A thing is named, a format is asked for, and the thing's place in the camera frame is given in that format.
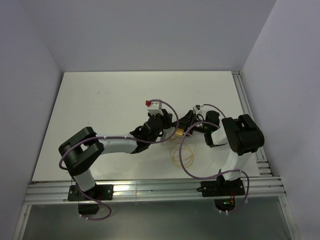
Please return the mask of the white USB charger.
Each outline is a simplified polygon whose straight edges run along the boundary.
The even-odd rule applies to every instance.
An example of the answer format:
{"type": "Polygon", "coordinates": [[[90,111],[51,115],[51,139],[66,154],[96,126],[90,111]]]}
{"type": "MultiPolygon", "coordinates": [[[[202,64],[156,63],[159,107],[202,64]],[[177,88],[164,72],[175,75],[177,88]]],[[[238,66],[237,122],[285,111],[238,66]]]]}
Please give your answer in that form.
{"type": "Polygon", "coordinates": [[[173,130],[172,129],[164,129],[163,135],[160,137],[161,145],[165,145],[166,141],[171,138],[173,130]]]}

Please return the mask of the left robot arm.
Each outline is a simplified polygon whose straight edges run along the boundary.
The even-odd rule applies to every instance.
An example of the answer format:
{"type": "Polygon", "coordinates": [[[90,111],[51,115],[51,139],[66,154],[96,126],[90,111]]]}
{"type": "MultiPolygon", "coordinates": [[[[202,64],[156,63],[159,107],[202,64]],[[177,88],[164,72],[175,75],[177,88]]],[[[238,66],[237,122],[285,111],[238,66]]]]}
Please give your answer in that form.
{"type": "Polygon", "coordinates": [[[65,169],[79,187],[86,200],[96,197],[98,188],[90,167],[100,155],[113,153],[139,154],[165,136],[165,131],[176,127],[173,114],[166,109],[148,113],[148,120],[127,135],[99,136],[87,126],[62,143],[58,151],[65,169]]]}

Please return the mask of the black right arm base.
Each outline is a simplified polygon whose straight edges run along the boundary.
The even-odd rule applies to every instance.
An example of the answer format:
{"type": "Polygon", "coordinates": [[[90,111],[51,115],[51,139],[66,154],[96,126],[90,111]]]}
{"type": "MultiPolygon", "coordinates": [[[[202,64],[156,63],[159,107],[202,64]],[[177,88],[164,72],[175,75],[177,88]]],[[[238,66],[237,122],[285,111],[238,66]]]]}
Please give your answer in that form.
{"type": "Polygon", "coordinates": [[[232,181],[202,181],[196,189],[203,197],[244,196],[246,194],[241,179],[232,181]]]}

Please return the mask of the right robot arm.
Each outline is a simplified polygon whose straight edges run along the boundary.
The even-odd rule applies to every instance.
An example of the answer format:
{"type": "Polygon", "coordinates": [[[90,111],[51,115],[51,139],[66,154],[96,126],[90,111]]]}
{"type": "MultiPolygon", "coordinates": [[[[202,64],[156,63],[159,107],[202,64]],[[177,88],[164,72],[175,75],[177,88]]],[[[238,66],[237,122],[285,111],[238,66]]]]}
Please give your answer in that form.
{"type": "Polygon", "coordinates": [[[172,123],[184,134],[198,132],[204,134],[204,140],[210,148],[229,145],[228,158],[220,170],[222,179],[216,183],[217,191],[222,195],[229,194],[235,181],[241,177],[241,170],[245,167],[251,155],[265,143],[265,137],[248,114],[239,115],[238,118],[226,117],[220,119],[220,113],[209,110],[205,118],[189,110],[188,113],[172,123]]]}

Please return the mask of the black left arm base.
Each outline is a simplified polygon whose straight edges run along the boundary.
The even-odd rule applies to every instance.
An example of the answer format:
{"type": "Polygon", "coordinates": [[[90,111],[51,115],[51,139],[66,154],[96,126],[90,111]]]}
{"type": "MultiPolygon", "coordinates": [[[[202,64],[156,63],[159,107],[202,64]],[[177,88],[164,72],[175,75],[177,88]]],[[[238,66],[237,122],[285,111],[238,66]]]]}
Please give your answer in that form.
{"type": "MultiPolygon", "coordinates": [[[[99,200],[110,201],[113,198],[114,186],[112,184],[97,184],[94,188],[84,192],[87,196],[99,200]]],[[[67,200],[69,202],[89,201],[90,199],[85,197],[76,185],[69,187],[69,193],[67,200]]]]}

